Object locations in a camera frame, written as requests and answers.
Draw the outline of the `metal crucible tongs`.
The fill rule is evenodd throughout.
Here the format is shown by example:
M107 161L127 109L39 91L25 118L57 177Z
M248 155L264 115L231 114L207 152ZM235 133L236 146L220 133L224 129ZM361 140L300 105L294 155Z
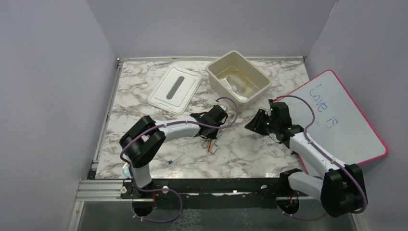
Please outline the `metal crucible tongs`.
M218 133L217 133L217 136L216 136L216 139L213 139L213 146L212 146L212 150L211 150L211 152L210 152L210 154L215 154L216 152L217 152L217 150L218 150L218 145L217 145L217 142L218 142L218 140L219 140L219 138L221 137L221 135L224 133L224 128L223 129L220 129L219 131L218 131ZM202 149L206 149L207 150L207 146L208 146L208 142L209 142L209 140L210 139L204 139L204 142L202 143L202 145L201 145L201 148Z

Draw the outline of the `wire gauze mesh square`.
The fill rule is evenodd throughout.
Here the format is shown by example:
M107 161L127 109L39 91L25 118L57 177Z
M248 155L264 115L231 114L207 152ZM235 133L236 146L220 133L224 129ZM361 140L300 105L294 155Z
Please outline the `wire gauze mesh square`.
M245 90L246 89L244 87L242 87L241 85L238 85L238 86L234 85L234 84L231 85L228 81L222 82L222 84L227 90L229 90L233 94L233 96L236 99L238 99L240 101L247 101L248 100L248 98L245 96Z

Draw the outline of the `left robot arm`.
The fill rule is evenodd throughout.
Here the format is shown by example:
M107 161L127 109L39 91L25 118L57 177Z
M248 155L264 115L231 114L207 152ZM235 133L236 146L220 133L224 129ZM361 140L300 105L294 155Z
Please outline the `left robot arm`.
M219 105L208 112L192 113L185 119L155 121L149 115L143 116L119 141L123 151L121 158L128 158L129 171L136 181L133 192L141 198L151 193L149 163L163 143L180 138L216 139L227 119L227 112Z

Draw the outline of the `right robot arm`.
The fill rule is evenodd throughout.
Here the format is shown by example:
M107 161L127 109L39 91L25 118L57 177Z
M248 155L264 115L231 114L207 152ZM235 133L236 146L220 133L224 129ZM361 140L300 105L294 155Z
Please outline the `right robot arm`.
M311 139L306 128L293 124L285 102L269 100L269 105L269 113L258 110L245 128L262 136L274 134L279 144L301 156L319 174L313 177L297 168L282 172L278 191L285 196L305 193L321 202L326 213L334 218L363 212L368 199L361 168L337 160Z

